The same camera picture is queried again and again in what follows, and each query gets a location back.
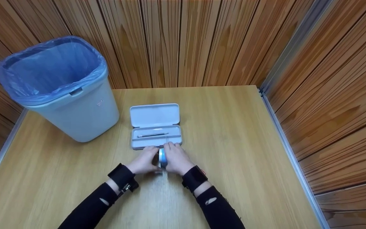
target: black wrist strap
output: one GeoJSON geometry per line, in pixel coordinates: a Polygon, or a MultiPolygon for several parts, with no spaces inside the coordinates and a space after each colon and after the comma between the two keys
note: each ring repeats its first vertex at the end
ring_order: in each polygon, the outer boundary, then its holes
{"type": "Polygon", "coordinates": [[[139,187],[138,182],[134,179],[135,174],[121,163],[108,174],[108,177],[118,185],[120,191],[118,197],[122,196],[127,190],[134,191],[139,187]]]}
{"type": "Polygon", "coordinates": [[[183,187],[188,188],[191,193],[193,193],[196,188],[208,180],[206,175],[204,175],[197,165],[185,173],[182,178],[183,187]]]}

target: person's left hand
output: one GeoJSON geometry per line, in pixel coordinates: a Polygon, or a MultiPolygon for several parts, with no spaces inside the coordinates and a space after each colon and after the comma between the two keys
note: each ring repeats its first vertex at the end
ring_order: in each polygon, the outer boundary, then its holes
{"type": "Polygon", "coordinates": [[[152,171],[162,171],[161,168],[152,164],[152,160],[155,157],[159,148],[155,146],[146,146],[141,154],[135,158],[126,167],[134,174],[143,174],[152,171]]]}

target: black sleeve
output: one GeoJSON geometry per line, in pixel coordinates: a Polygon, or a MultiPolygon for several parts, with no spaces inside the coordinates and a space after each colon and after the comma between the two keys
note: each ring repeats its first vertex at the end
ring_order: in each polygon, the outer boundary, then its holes
{"type": "Polygon", "coordinates": [[[228,201],[212,186],[197,197],[211,229],[245,228],[228,201]]]}
{"type": "Polygon", "coordinates": [[[107,183],[100,185],[68,215],[58,229],[95,228],[117,199],[118,196],[107,183]],[[100,198],[107,201],[109,205],[103,203],[100,198]]]}

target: hand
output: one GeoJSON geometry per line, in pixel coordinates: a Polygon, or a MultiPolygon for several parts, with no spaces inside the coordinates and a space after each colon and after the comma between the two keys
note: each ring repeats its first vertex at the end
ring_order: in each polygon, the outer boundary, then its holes
{"type": "Polygon", "coordinates": [[[183,176],[187,171],[194,167],[194,164],[184,152],[180,144],[168,142],[163,145],[167,160],[166,171],[177,173],[183,176]]]}
{"type": "Polygon", "coordinates": [[[126,165],[126,167],[134,174],[143,174],[152,171],[162,171],[161,168],[152,164],[152,160],[155,157],[159,148],[155,146],[147,146],[141,152],[141,154],[135,158],[131,163],[126,165]]]}

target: person's right hand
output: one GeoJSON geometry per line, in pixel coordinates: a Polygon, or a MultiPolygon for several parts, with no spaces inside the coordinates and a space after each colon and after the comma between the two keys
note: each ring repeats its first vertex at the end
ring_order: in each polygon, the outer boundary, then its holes
{"type": "Polygon", "coordinates": [[[168,142],[163,147],[167,160],[166,171],[183,176],[194,167],[194,164],[178,143],[173,144],[172,142],[168,142]]]}

